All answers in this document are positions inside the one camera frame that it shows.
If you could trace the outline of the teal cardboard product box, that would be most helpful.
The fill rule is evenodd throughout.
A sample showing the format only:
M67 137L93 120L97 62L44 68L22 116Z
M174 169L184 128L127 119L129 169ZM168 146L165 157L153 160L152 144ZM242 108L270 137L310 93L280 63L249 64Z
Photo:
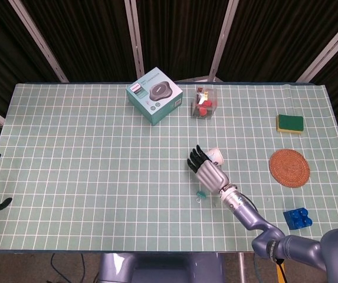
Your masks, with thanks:
M157 67L127 86L126 94L153 126L178 108L183 99L182 89Z

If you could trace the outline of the blue toy building brick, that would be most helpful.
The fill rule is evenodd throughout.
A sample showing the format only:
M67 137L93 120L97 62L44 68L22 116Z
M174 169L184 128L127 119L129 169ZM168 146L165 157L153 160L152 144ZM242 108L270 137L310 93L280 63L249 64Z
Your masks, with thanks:
M283 212L289 230L298 230L313 224L306 208L298 208Z

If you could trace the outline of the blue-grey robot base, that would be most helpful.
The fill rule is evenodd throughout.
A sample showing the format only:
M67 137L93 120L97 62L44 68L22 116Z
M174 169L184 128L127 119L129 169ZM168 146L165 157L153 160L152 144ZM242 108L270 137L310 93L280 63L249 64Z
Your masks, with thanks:
M224 262L216 252L110 252L95 282L224 283Z

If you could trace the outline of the dark pleated curtain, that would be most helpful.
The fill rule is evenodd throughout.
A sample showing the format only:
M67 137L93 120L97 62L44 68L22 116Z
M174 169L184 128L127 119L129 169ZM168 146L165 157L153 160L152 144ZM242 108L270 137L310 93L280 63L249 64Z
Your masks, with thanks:
M21 0L71 83L137 78L124 0ZM228 0L136 0L144 69L173 80L208 75ZM239 0L216 76L289 83L338 32L338 0ZM9 0L0 0L0 115L19 83L58 77ZM338 52L311 80L338 125Z

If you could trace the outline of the white paper cup green print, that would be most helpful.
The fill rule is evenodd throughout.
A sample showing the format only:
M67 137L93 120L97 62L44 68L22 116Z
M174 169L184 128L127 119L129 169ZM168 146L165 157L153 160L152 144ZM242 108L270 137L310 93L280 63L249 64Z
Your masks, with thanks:
M221 153L221 151L218 147L213 148L213 149L209 149L206 152L206 155L209 157L210 161L214 165L221 167L224 164L224 158L223 158L222 153Z

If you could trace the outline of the clear plastic box red toy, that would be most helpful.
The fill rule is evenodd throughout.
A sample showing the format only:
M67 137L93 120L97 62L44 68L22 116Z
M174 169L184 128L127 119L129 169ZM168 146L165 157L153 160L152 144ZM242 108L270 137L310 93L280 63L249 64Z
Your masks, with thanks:
M211 119L218 106L218 90L198 87L191 103L191 117Z

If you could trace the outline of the green white checked tablecloth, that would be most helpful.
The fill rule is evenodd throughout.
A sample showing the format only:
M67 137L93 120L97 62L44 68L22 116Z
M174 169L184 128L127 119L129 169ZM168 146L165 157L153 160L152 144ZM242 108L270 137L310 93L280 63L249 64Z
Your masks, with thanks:
M338 127L326 88L219 84L211 119L194 119L196 85L152 126L124 84L19 84L0 136L0 251L248 251L246 230L187 165L190 151L218 147L222 170L270 223L306 208L320 239L338 228ZM302 116L301 134L279 132L279 114ZM310 168L297 188L269 169L281 149ZM196 202L197 191L207 198Z

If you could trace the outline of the green and yellow sponge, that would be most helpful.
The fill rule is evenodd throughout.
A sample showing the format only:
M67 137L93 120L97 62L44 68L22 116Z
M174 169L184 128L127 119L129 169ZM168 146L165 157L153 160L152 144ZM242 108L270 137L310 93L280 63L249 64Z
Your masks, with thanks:
M279 132L301 134L304 131L304 119L302 116L279 114L276 117L276 129Z

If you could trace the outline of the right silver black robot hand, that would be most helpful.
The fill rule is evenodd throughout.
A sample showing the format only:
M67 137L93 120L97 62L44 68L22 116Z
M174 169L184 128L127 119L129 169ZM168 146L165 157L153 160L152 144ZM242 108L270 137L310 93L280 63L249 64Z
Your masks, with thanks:
M210 191L218 194L230 185L228 176L208 157L197 144L186 160L188 167L194 172L196 178Z

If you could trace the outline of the round woven rattan coaster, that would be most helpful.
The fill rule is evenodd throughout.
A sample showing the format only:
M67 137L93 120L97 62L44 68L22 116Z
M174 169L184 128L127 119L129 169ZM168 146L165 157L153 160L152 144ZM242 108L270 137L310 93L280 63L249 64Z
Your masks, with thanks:
M270 157L269 169L272 177L281 185L297 188L310 178L310 168L299 152L291 149L277 150Z

